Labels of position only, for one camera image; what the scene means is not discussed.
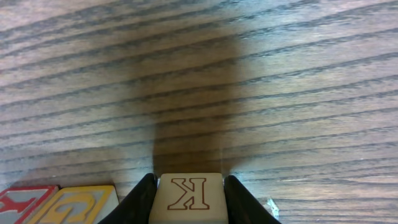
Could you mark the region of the acorn block yellow sides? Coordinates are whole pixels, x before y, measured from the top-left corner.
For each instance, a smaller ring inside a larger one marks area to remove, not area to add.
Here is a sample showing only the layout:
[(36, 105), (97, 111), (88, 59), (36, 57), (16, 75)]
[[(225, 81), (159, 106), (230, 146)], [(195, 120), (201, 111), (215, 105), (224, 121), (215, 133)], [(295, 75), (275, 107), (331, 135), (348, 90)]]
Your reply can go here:
[(112, 185), (67, 187), (59, 190), (28, 224), (99, 223), (119, 205)]

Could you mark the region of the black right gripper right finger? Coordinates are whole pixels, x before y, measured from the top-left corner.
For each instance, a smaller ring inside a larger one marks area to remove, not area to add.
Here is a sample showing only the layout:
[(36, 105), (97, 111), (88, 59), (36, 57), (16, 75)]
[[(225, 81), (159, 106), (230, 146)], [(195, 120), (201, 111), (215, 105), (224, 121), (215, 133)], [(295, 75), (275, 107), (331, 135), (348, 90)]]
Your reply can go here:
[(280, 224), (233, 175), (224, 179), (229, 224)]

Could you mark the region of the hedgehog block white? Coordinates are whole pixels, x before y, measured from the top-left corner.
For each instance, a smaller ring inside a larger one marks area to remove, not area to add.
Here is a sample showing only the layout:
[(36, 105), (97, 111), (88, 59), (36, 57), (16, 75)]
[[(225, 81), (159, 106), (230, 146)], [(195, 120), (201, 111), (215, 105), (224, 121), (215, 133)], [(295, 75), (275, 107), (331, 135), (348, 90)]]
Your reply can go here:
[(149, 223), (228, 223), (222, 175), (162, 174)]

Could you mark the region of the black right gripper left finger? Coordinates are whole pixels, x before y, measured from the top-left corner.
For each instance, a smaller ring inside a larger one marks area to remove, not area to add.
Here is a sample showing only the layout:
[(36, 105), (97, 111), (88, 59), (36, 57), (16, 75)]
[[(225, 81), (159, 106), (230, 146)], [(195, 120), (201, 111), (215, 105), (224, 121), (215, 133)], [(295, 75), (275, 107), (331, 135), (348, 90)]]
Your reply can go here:
[(98, 224), (148, 224), (157, 191), (157, 176), (146, 174), (122, 202)]

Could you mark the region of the owl block blue side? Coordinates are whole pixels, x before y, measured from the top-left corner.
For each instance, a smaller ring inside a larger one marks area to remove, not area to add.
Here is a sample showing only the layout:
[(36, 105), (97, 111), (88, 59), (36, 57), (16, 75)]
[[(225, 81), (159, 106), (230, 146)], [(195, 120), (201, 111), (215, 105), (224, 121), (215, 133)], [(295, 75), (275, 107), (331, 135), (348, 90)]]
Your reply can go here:
[(57, 185), (40, 185), (3, 190), (1, 224), (27, 223), (59, 189)]

